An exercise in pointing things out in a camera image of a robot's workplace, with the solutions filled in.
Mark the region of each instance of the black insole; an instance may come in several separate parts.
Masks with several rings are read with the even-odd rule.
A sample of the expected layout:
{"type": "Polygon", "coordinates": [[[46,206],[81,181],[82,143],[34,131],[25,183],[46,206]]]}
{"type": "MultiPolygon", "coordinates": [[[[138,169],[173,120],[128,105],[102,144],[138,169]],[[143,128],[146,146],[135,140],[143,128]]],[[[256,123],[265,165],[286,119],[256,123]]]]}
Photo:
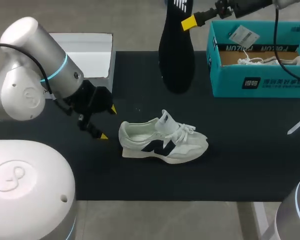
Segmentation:
{"type": "Polygon", "coordinates": [[[168,0],[165,25],[159,46],[163,82],[175,94],[185,93],[195,74],[195,53],[190,32],[181,22],[192,14],[193,0],[168,0]]]}

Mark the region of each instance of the gray floor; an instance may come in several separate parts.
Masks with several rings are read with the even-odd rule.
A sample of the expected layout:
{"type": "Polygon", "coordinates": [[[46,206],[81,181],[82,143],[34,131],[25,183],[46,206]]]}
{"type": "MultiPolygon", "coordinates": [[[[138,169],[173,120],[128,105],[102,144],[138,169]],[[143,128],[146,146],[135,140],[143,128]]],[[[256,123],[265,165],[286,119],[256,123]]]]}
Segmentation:
{"type": "MultiPolygon", "coordinates": [[[[216,0],[194,0],[194,12],[216,0]]],[[[114,33],[118,51],[156,51],[165,23],[163,0],[0,0],[0,36],[14,21],[36,18],[57,33],[114,33]]],[[[267,7],[245,20],[273,20],[267,7]]],[[[300,3],[280,12],[300,21],[300,3]]],[[[209,24],[191,31],[195,50],[205,50],[209,24]]],[[[0,51],[0,66],[3,61],[0,51]]],[[[268,221],[279,203],[266,203],[268,221]]],[[[234,202],[80,201],[77,240],[254,240],[249,204],[234,202]]]]}

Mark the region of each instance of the table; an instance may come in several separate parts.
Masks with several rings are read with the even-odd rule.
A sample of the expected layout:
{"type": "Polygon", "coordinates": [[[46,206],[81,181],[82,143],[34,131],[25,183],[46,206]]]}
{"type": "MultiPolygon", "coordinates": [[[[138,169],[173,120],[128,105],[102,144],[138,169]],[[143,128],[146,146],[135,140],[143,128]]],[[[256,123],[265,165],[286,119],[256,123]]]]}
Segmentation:
{"type": "Polygon", "coordinates": [[[0,139],[36,141],[59,151],[73,170],[78,200],[282,201],[300,181],[300,129],[287,135],[300,121],[300,99],[214,98],[206,53],[195,56],[192,86],[176,95],[163,84],[158,52],[118,51],[118,115],[92,118],[109,140],[81,132],[78,116],[66,116],[50,100],[32,121],[0,122],[0,139]],[[207,153],[181,165],[122,158],[121,122],[146,122],[162,109],[205,134],[207,153]]]}

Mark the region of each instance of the cable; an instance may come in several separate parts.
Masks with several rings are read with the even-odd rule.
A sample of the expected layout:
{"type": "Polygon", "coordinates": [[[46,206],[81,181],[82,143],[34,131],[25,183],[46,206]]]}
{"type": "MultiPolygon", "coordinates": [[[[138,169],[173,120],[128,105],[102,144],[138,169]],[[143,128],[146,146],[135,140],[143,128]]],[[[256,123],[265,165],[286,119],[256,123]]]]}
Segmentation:
{"type": "Polygon", "coordinates": [[[0,47],[6,47],[6,48],[17,50],[18,52],[20,52],[20,53],[26,55],[28,58],[30,58],[38,66],[38,68],[40,69],[41,74],[42,74],[42,76],[44,78],[44,82],[45,82],[46,88],[47,88],[49,94],[51,94],[53,96],[53,92],[51,90],[47,74],[46,74],[44,68],[42,67],[42,65],[38,62],[37,59],[35,59],[34,56],[32,56],[29,52],[27,52],[26,50],[24,50],[24,49],[22,49],[21,47],[18,47],[18,46],[14,46],[14,45],[10,45],[10,44],[5,44],[5,43],[0,43],[0,47]]]}
{"type": "Polygon", "coordinates": [[[292,77],[298,79],[300,81],[300,77],[289,71],[285,65],[281,62],[278,51],[277,51],[277,34],[278,34],[278,23],[279,23],[279,10],[275,9],[275,24],[274,24],[274,36],[273,36],[273,45],[274,45],[274,54],[276,59],[278,60],[278,63],[283,68],[284,71],[286,71],[288,74],[290,74],[292,77]]]}

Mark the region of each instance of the metal frame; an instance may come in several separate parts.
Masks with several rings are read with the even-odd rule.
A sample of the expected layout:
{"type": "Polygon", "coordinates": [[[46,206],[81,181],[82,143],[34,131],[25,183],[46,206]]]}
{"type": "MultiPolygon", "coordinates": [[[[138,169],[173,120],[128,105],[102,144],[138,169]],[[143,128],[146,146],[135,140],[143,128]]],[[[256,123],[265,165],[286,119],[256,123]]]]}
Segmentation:
{"type": "Polygon", "coordinates": [[[263,202],[253,202],[253,215],[259,240],[279,240],[275,235],[275,221],[268,223],[263,202]]]}

